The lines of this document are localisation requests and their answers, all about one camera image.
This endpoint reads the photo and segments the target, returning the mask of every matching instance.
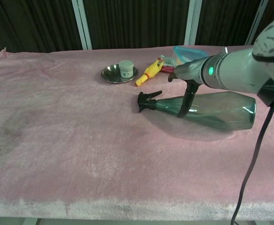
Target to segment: blue plastic container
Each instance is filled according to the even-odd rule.
[[[207,57],[208,54],[202,50],[194,48],[186,48],[181,46],[173,47],[173,61],[175,66],[190,62],[193,60]]]

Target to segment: green plastic spray bottle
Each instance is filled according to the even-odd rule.
[[[162,91],[138,96],[139,112],[159,110],[174,116],[180,111],[183,96],[151,99]],[[197,94],[188,114],[183,118],[220,130],[251,129],[256,112],[255,99],[232,91]]]

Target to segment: black cable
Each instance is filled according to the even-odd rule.
[[[249,179],[249,176],[250,176],[251,172],[253,171],[255,162],[257,161],[257,158],[258,158],[258,155],[259,155],[260,145],[262,143],[262,140],[263,140],[265,131],[266,131],[268,125],[269,125],[269,122],[270,122],[270,120],[271,120],[271,118],[273,116],[273,113],[274,113],[274,101],[270,105],[270,109],[269,109],[268,115],[267,115],[267,117],[265,119],[265,122],[264,122],[264,124],[262,126],[262,129],[259,132],[259,137],[258,137],[258,140],[257,140],[256,145],[255,145],[255,149],[254,149],[254,153],[253,153],[253,156],[252,156],[252,160],[250,162],[249,168],[248,168],[248,170],[246,172],[246,175],[244,177],[244,180],[242,182],[242,186],[241,186],[240,194],[239,194],[239,200],[238,200],[235,212],[234,212],[234,214],[233,214],[233,216],[231,218],[230,225],[234,225],[234,223],[236,223],[235,219],[237,217],[237,214],[239,212],[239,209],[240,209],[240,206],[241,206],[241,203],[242,203],[242,198],[243,198],[243,194],[244,194],[246,183],[247,183],[247,181]]]

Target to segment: green indicator light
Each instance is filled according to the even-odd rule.
[[[208,74],[212,75],[213,72],[214,72],[214,68],[213,68],[213,67],[210,67],[210,68],[208,69]]]

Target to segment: small white jar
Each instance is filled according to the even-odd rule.
[[[122,78],[131,78],[133,76],[133,62],[123,60],[119,63],[120,76]]]

